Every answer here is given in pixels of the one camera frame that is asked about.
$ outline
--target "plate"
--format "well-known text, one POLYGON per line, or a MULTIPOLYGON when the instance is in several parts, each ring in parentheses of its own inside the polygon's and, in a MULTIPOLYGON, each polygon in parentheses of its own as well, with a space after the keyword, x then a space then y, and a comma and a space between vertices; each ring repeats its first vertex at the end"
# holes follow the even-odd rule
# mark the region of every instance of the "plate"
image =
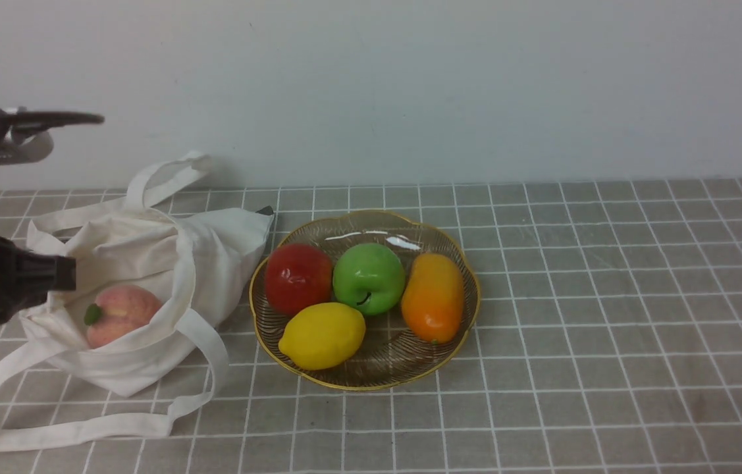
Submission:
POLYGON ((458 243, 439 228, 410 221, 388 211, 357 211, 338 218, 317 219, 287 235, 280 246, 305 243, 316 246, 332 263, 352 246, 376 242, 392 249, 407 275, 417 255, 434 252, 446 255, 464 278, 464 314, 457 335, 446 344, 424 342, 405 326, 400 306, 384 315, 367 316, 365 340, 359 351, 331 369, 304 370, 295 366, 278 349, 289 318, 277 313, 265 299, 263 260, 250 285, 251 312, 259 344, 278 364, 317 384, 341 390, 380 390, 430 375, 463 347, 479 314, 479 280, 467 264, 458 243))

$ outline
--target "white canvas bag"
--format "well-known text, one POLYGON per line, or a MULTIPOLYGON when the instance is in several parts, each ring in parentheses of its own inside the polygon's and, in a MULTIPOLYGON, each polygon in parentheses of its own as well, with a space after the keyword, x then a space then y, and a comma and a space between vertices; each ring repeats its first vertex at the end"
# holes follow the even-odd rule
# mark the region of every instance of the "white canvas bag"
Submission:
POLYGON ((151 208, 204 177, 210 167, 208 157, 191 153, 141 171, 124 198, 31 220, 28 248, 75 258, 78 288, 51 292, 42 305, 15 316, 28 342, 0 361, 0 386, 46 362, 127 397, 157 382, 198 348, 209 364, 211 388, 179 396, 165 415, 122 413, 0 429, 0 451, 63 447, 109 436, 168 436, 175 419, 197 410, 221 389, 229 360, 213 328, 238 304, 262 256, 272 216, 232 208, 174 219, 151 208), (185 167, 147 189, 155 174, 173 165, 185 167), (67 243, 54 237, 68 228, 80 230, 67 243), (164 302, 162 308, 147 326, 91 350, 84 336, 84 310, 102 289, 126 282, 156 294, 164 302))

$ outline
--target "gray checkered tablecloth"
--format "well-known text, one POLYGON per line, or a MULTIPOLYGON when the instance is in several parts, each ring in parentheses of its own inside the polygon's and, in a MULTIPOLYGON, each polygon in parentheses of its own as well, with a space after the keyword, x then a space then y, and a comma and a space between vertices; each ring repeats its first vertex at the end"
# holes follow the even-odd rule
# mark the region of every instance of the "gray checkered tablecloth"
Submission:
MULTIPOLYGON (((0 235, 123 193, 0 192, 0 235)), ((464 350, 394 389, 329 390, 273 363, 242 302, 220 327, 232 382, 171 438, 0 454, 0 473, 742 474, 742 179, 195 189, 160 207, 267 205, 269 249, 363 208, 445 229, 484 290, 464 350)), ((23 342, 1 327, 0 359, 23 342)), ((206 383, 197 353, 130 399, 40 366, 1 391, 0 423, 163 412, 206 383)))

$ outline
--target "yellow lemon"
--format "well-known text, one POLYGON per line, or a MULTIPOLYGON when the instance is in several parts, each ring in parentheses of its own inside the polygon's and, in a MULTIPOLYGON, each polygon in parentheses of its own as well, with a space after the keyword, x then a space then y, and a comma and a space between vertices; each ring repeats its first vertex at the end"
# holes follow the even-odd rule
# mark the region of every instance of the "yellow lemon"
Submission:
POLYGON ((286 325, 280 352, 305 370, 335 367, 362 345, 365 318, 358 309, 341 303, 313 304, 286 325))

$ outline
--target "red apple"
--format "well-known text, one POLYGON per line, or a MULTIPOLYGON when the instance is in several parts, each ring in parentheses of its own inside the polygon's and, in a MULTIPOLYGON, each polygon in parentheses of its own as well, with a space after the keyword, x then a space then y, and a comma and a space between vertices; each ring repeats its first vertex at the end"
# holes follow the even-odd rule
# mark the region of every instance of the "red apple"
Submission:
POLYGON ((301 309, 329 301, 332 261, 306 244, 277 247, 265 266, 265 297, 275 311, 295 316, 301 309))

